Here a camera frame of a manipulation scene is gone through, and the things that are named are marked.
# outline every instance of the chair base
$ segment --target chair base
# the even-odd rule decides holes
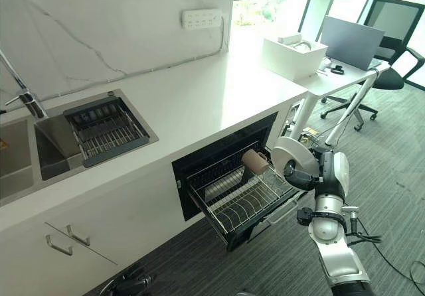
[[[235,296],[256,296],[255,294],[247,293],[245,291],[241,291],[240,293],[237,293]]]
[[[327,96],[325,98],[322,98],[321,102],[323,104],[326,103],[326,99],[329,98],[331,100],[335,100],[336,102],[341,102],[341,105],[336,106],[334,108],[331,108],[330,110],[327,110],[325,112],[322,112],[320,114],[320,118],[325,119],[327,114],[329,114],[330,112],[334,112],[334,111],[341,110],[341,109],[347,109],[350,106],[351,102],[354,100],[355,96],[356,96],[356,94],[354,94],[353,97],[351,97],[349,100],[343,99],[343,98],[338,98],[338,97],[333,97],[333,96]],[[360,104],[359,107],[354,111],[354,115],[356,116],[357,120],[359,121],[359,124],[354,127],[355,131],[360,131],[362,126],[365,124],[365,122],[363,121],[363,118],[360,114],[359,109],[371,112],[372,113],[372,115],[370,117],[371,120],[375,120],[377,118],[377,115],[378,115],[378,110],[375,110],[375,109],[370,108],[366,105]]]

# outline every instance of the kitchen sink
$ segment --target kitchen sink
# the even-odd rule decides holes
[[[82,165],[81,151],[63,115],[39,121],[34,128],[42,180]]]
[[[0,200],[34,184],[28,125],[21,120],[0,129],[6,144],[0,150]]]
[[[0,127],[0,206],[158,140],[121,90]]]

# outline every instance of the power strip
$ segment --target power strip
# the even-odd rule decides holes
[[[183,11],[181,23],[184,29],[209,29],[221,26],[220,9],[196,9]]]

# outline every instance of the office chair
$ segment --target office chair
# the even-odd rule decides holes
[[[403,77],[395,69],[389,68],[384,71],[377,80],[375,80],[372,88],[382,90],[402,89],[404,81],[425,63],[424,57],[418,54],[415,50],[407,47],[407,43],[419,22],[424,8],[425,5],[401,0],[373,0],[371,9],[365,20],[365,25],[385,31],[384,38],[378,47],[375,58],[385,60],[392,65],[404,52],[407,51],[413,55],[415,59],[417,59],[417,63]],[[325,103],[326,99],[329,98],[337,102],[341,102],[342,104],[321,113],[320,118],[325,119],[329,112],[347,108],[353,101],[354,97],[355,95],[349,100],[333,96],[322,98],[322,103]],[[359,125],[354,127],[356,131],[360,131],[364,124],[359,109],[371,112],[371,120],[375,120],[378,114],[377,110],[360,104],[359,108],[356,109],[354,113],[359,121]]]

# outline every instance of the desk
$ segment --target desk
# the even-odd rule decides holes
[[[378,78],[377,73],[374,70],[361,70],[354,66],[345,64],[344,62],[339,62],[333,60],[332,65],[342,65],[345,73],[344,75],[337,75],[330,72],[330,69],[326,69],[326,74],[314,74],[307,78],[302,78],[298,81],[295,81],[296,84],[303,86],[309,90],[307,98],[304,100],[304,103],[301,105],[301,109],[297,114],[296,124],[291,132],[290,137],[298,139],[303,128],[307,123],[309,116],[311,115],[316,102],[328,95],[331,95],[334,92],[342,90],[353,84],[365,81],[361,86],[357,95],[355,96],[353,102],[345,110],[345,113],[342,115],[341,119],[338,121],[338,124],[333,128],[331,134],[326,139],[326,145],[334,145],[336,142],[337,136],[341,133],[343,128],[342,122],[348,120],[347,117],[351,117],[354,113],[354,110],[359,106],[361,100],[366,96],[366,93],[371,89],[373,83]],[[387,62],[382,62],[381,65],[377,66],[379,75],[383,71],[390,68],[390,65]]]

